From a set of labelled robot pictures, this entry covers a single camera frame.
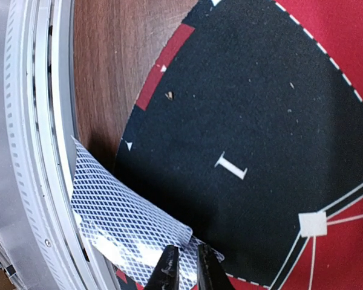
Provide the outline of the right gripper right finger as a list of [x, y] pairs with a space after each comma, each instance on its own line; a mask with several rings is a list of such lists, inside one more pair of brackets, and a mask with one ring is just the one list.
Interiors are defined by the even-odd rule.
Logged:
[[197, 286], [201, 290], [235, 289], [207, 244], [199, 245], [197, 250]]

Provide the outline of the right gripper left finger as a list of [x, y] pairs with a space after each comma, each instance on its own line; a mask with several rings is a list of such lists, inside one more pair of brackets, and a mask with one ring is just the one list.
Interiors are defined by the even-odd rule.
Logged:
[[179, 286], [179, 249], [167, 245], [157, 262], [145, 290], [175, 290]]

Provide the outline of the dealt blue-backed card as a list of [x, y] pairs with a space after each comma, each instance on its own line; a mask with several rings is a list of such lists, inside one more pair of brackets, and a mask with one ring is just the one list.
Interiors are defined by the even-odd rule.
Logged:
[[78, 141], [71, 206], [118, 247], [137, 255], [167, 245], [185, 247], [192, 229], [138, 195], [107, 171]]
[[110, 262], [126, 275], [145, 286], [168, 245], [179, 248], [179, 288], [192, 289], [197, 284], [197, 250], [204, 242], [192, 230], [167, 214], [135, 217], [103, 223], [74, 213], [82, 234]]

